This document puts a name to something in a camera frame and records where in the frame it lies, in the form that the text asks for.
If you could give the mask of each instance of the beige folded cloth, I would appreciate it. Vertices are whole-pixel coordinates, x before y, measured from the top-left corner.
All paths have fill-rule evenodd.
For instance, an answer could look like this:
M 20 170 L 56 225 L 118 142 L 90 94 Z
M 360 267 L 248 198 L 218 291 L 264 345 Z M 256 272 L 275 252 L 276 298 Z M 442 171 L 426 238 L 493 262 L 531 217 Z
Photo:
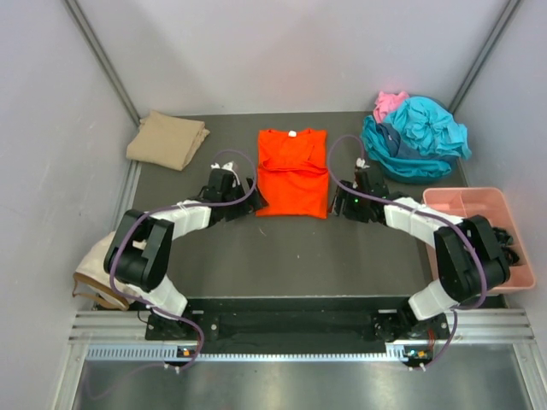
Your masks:
M 151 111 L 127 146 L 127 158 L 182 171 L 209 130 L 203 121 L 184 120 Z
M 127 310 L 133 299 L 126 299 L 119 296 L 110 288 L 110 275 L 104 271 L 103 263 L 106 253 L 109 251 L 110 244 L 114 239 L 115 232 L 97 242 L 80 262 L 74 273 L 74 290 L 72 296 L 83 296 L 99 303 L 104 308 L 118 308 Z M 130 296 L 138 296 L 138 293 L 128 285 L 123 284 L 118 279 L 114 279 L 116 288 Z M 87 284 L 91 289 L 98 293 L 98 296 L 89 293 L 76 293 L 76 287 L 79 283 Z

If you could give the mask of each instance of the blue crumpled shirt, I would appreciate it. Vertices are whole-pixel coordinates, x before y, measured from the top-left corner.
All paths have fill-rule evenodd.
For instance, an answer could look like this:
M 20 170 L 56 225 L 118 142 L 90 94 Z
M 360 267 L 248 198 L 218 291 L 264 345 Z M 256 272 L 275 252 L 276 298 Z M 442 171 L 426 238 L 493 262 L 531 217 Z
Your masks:
M 401 139 L 424 157 L 454 155 L 468 159 L 468 129 L 451 113 L 427 97 L 411 97 L 384 118 Z
M 370 159 L 379 161 L 389 173 L 408 180 L 408 182 L 418 179 L 415 181 L 416 183 L 425 183 L 427 179 L 439 179 L 452 172 L 451 164 L 446 161 L 391 157 L 385 138 L 377 130 L 376 121 L 372 115 L 365 118 L 361 137 Z

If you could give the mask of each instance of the orange t-shirt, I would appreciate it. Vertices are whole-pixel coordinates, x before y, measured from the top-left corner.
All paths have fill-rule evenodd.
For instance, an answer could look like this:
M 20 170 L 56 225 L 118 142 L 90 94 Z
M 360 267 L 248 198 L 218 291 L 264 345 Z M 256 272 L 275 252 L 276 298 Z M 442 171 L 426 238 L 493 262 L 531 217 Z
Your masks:
M 257 216 L 309 215 L 326 218 L 328 171 L 326 131 L 264 130 L 258 135 L 258 188 L 268 206 Z

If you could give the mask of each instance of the gray table surface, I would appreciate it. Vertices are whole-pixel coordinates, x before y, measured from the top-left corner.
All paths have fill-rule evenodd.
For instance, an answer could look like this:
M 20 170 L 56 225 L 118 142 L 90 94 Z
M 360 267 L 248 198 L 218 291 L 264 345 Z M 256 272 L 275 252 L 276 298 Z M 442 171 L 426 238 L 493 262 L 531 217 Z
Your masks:
M 359 135 L 364 113 L 241 114 L 192 117 L 211 131 L 182 172 L 143 164 L 133 207 L 158 208 L 196 195 L 209 177 L 209 164 L 222 149 L 240 149 L 257 159 L 261 129 L 328 131 L 327 144 L 343 134 Z M 342 143 L 333 171 L 352 179 L 359 146 Z M 235 155 L 240 176 L 251 168 Z M 417 200 L 426 188 L 388 180 Z M 430 186 L 463 186 L 459 171 Z M 330 184 L 330 199 L 334 184 Z M 195 231 L 173 243 L 168 275 L 187 296 L 403 296 L 431 281 L 422 243 L 401 231 L 330 216 L 247 216 Z

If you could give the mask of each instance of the pink plastic bin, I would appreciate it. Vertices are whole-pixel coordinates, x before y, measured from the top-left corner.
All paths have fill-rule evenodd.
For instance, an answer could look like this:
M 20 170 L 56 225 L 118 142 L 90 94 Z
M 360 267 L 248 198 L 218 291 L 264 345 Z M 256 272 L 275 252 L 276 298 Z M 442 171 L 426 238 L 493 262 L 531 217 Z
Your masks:
M 514 239 L 510 248 L 521 257 L 516 266 L 510 267 L 511 278 L 505 284 L 490 290 L 491 295 L 513 293 L 531 289 L 536 284 L 532 267 L 521 241 L 516 225 L 509 212 L 503 193 L 497 188 L 430 188 L 424 191 L 424 203 L 447 214 L 467 218 L 480 214 L 490 225 L 506 229 Z M 433 278 L 438 278 L 435 250 L 427 246 Z

